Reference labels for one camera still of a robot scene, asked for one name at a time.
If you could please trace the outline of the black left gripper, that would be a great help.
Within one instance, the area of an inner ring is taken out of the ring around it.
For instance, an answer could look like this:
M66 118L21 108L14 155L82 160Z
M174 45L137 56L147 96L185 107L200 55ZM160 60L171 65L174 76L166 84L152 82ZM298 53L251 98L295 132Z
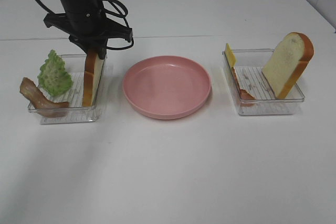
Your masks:
M44 18L47 27L54 26L68 34L69 41L86 54L89 50L98 53L101 60L107 54L107 42L110 38L132 40L132 29L106 17L105 14L91 13L48 13Z

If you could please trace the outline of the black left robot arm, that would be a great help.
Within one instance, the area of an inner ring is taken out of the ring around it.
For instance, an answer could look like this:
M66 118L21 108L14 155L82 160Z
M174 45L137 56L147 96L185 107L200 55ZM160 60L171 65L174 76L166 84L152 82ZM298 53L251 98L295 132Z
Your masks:
M134 45L129 24L119 24L109 19L112 15L126 19L128 9L119 0L60 0L64 13L49 13L44 18L46 27L56 27L69 35L69 41L84 52L90 49L100 59L106 57L109 39L120 38L129 42L124 49Z

